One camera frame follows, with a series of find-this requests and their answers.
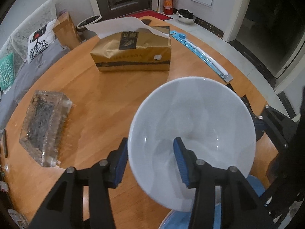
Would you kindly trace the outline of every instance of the white wall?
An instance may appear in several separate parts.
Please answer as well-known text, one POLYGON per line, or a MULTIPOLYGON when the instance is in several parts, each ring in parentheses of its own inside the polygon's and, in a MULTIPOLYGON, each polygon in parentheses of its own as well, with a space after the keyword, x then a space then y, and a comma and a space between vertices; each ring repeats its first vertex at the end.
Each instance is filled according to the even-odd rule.
MULTIPOLYGON (((0 25, 0 48, 18 25, 45 1, 16 0, 0 25)), ((64 9, 70 12, 75 25, 94 15, 89 0, 56 0, 57 13, 64 9)))
POLYGON ((229 25, 234 4, 235 0, 213 0, 212 6, 208 7, 192 0, 174 0, 175 8, 188 9, 223 32, 229 25))
POLYGON ((284 89, 296 114, 300 113, 302 102, 302 88, 305 86, 305 68, 298 74, 291 84, 284 89))
POLYGON ((222 39, 226 42, 235 40, 246 15, 250 0, 235 0, 228 26, 222 39))

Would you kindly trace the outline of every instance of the wooden table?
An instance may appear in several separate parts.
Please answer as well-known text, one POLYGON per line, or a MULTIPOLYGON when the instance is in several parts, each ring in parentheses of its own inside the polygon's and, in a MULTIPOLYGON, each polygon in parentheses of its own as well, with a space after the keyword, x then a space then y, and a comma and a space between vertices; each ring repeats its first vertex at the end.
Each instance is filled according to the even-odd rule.
MULTIPOLYGON (((169 25, 150 16, 144 18, 152 20, 150 26, 169 25)), ((247 95, 254 113, 260 114, 266 104, 265 99, 231 62, 198 38, 175 26, 170 25, 170 28, 185 33, 194 44, 217 60, 234 77, 231 84, 237 94, 247 95)), ((32 219, 67 167, 91 167, 118 148, 122 138, 128 136, 130 123, 139 105, 154 89, 165 82, 186 76, 208 77, 225 84, 207 64, 175 39, 171 41, 169 72, 100 73, 90 56, 98 40, 96 36, 81 44, 46 71, 18 104, 6 127, 9 155, 5 159, 1 151, 1 164, 7 163, 9 166, 6 181, 10 185, 13 204, 28 220, 32 219), (74 104, 60 145, 60 168, 42 168, 19 144, 26 110, 37 89, 64 92, 74 104)), ((259 166, 262 165, 261 157, 266 149, 265 141, 268 141, 268 137, 257 146, 259 159, 256 158, 254 162, 253 173, 262 178, 266 172, 259 166)), ((271 149, 271 153, 274 151, 272 143, 267 148, 271 149)), ((141 190, 129 164, 122 183, 117 189, 110 190, 109 194, 117 228, 158 228, 169 212, 141 190)), ((87 189, 83 203, 84 219, 87 219, 87 189)))

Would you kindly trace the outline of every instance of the bowl rim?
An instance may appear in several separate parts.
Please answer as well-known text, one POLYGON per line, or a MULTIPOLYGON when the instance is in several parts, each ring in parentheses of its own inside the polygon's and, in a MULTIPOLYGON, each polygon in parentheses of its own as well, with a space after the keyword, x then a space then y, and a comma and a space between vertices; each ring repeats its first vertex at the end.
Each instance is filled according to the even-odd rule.
POLYGON ((193 18, 186 18, 186 17, 184 17, 182 14, 179 13, 179 10, 187 10, 187 11, 189 11, 189 10, 188 10, 188 9, 183 9, 183 8, 177 9, 178 15, 181 15, 184 19, 188 19, 188 20, 194 20, 194 19, 196 19, 196 16, 195 16, 194 13, 192 13, 191 11, 189 11, 189 12, 192 13, 194 17, 193 17, 193 18))
POLYGON ((77 28, 77 29, 83 29, 83 28, 85 28, 86 26, 88 26, 88 25, 90 25, 90 24, 93 24, 93 23, 97 22, 97 21, 100 20, 101 18, 102 18, 102 15, 93 15, 93 16, 90 16, 90 17, 88 17, 87 19, 84 19, 83 21, 81 21, 80 23, 78 23, 77 26, 76 26, 76 28, 77 28), (97 18, 96 20, 90 22, 89 24, 86 24, 85 26, 80 26, 81 23, 83 23, 84 21, 86 21, 86 20, 88 20, 88 19, 90 19, 90 18, 92 18, 92 17, 95 17, 95 16, 98 16, 98 18, 97 18))
MULTIPOLYGON (((152 97, 154 96, 154 94, 156 94, 159 90, 161 90, 162 88, 164 88, 165 86, 168 86, 168 85, 171 85, 172 83, 175 83, 175 82, 179 82, 180 80, 186 80, 186 79, 198 79, 198 80, 205 80, 205 81, 208 81, 208 82, 212 82, 212 83, 215 83, 217 85, 220 85, 220 86, 223 86, 225 87, 229 92, 231 92, 235 97, 237 97, 242 106, 244 106, 244 108, 246 109, 246 111, 248 111, 248 115, 249 115, 249 118, 251 119, 252 121, 252 117, 251 117, 251 114, 248 110, 248 108, 246 107, 246 105, 243 103, 243 101, 240 99, 240 97, 234 92, 232 91, 230 88, 228 88, 226 85, 216 81, 216 80, 213 80, 213 79, 210 79, 210 78, 207 78, 207 77, 198 77, 198 76, 188 76, 188 77, 179 77, 179 78, 176 78, 174 80, 171 80, 167 83, 164 83, 162 84, 161 86, 159 86, 158 88, 156 88, 153 92, 151 92, 145 99, 144 101, 141 103, 141 105, 138 107, 138 110, 137 112, 135 113, 133 119, 132 119, 132 122, 131 122, 131 125, 130 125, 130 129, 129 129, 129 133, 128 133, 128 143, 127 143, 127 150, 128 150, 128 160, 129 160, 129 165, 130 165, 130 168, 132 170, 132 174, 133 176, 135 177, 138 185, 141 187, 141 189, 150 197, 152 198, 155 202, 157 202, 158 204, 161 204, 162 206, 166 207, 166 208, 169 208, 167 206, 167 204, 162 201, 162 200, 157 200, 155 197, 152 197, 150 194, 149 194, 149 190, 147 190, 146 188, 143 187, 143 182, 141 182, 138 174, 137 174, 137 171, 136 171, 136 167, 135 167, 135 164, 134 164, 134 161, 132 160, 132 153, 131 153, 131 145, 132 145, 132 132, 134 130, 134 127, 135 127, 135 121, 137 120, 137 117, 141 111, 141 109, 146 105, 147 101, 152 97)), ((256 136, 255 136, 255 128, 254 128, 254 123, 253 123, 253 131, 254 131, 254 140, 256 142, 256 136)), ((253 160, 252 160, 252 165, 253 165, 253 162, 254 162, 254 157, 255 157, 255 151, 254 151, 254 154, 253 154, 253 160)))

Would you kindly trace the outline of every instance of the glass block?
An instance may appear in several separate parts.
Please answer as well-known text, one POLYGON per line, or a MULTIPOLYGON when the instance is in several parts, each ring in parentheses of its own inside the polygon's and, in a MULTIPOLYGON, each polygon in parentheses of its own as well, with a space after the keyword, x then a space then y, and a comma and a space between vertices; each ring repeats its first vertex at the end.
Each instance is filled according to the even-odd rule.
POLYGON ((23 122, 19 143, 42 167, 55 167, 63 125, 72 107, 61 92, 35 91, 23 122))

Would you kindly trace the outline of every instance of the red fire extinguisher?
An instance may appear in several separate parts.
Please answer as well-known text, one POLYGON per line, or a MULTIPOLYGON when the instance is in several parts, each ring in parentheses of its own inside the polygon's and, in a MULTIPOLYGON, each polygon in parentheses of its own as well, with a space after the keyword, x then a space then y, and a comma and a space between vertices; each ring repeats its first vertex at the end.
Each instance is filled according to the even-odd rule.
POLYGON ((164 0, 163 9, 164 9, 165 15, 172 15, 173 14, 173 0, 164 0))

